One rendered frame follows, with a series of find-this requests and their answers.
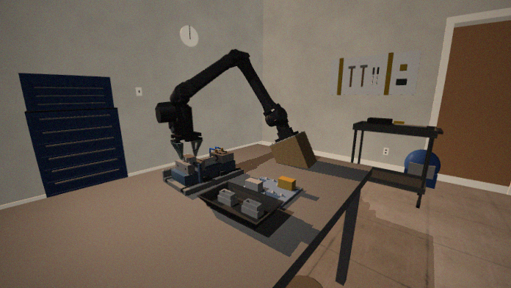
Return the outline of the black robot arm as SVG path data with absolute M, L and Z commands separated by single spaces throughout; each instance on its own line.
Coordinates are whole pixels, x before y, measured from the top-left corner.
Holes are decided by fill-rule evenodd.
M 186 107 L 189 106 L 187 103 L 189 102 L 191 95 L 206 86 L 213 79 L 216 79 L 229 68 L 237 66 L 244 74 L 258 100 L 261 102 L 267 125 L 277 126 L 279 139 L 276 139 L 275 142 L 277 143 L 281 140 L 292 137 L 292 135 L 299 134 L 298 131 L 293 133 L 292 127 L 289 127 L 287 124 L 289 121 L 287 119 L 288 116 L 286 110 L 282 108 L 280 104 L 276 104 L 271 99 L 257 73 L 253 69 L 249 57 L 250 55 L 247 52 L 232 49 L 228 54 L 207 67 L 205 70 L 201 71 L 199 74 L 180 83 L 172 92 L 170 101 L 161 102 L 156 105 L 155 110 L 158 123 L 168 123 L 171 132 L 179 135 L 178 120 L 187 120 L 187 123 L 189 120 L 192 120 L 192 108 Z M 244 60 L 242 60 L 242 58 L 244 58 Z M 271 111 L 272 109 L 274 109 L 274 111 Z

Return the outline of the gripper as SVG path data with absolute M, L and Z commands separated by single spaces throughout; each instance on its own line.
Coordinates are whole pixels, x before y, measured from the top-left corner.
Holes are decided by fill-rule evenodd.
M 170 140 L 171 144 L 173 145 L 174 149 L 177 151 L 179 158 L 183 159 L 183 150 L 184 150 L 184 144 L 180 142 L 180 140 L 184 140 L 185 142 L 190 142 L 192 144 L 192 150 L 194 156 L 197 156 L 198 149 L 203 142 L 200 132 L 194 132 L 193 130 L 193 121 L 189 120 L 187 123 L 185 121 L 178 121 L 178 130 L 179 135 L 177 134 L 171 134 L 171 138 L 174 140 Z M 196 150 L 195 150 L 195 143 L 197 143 Z

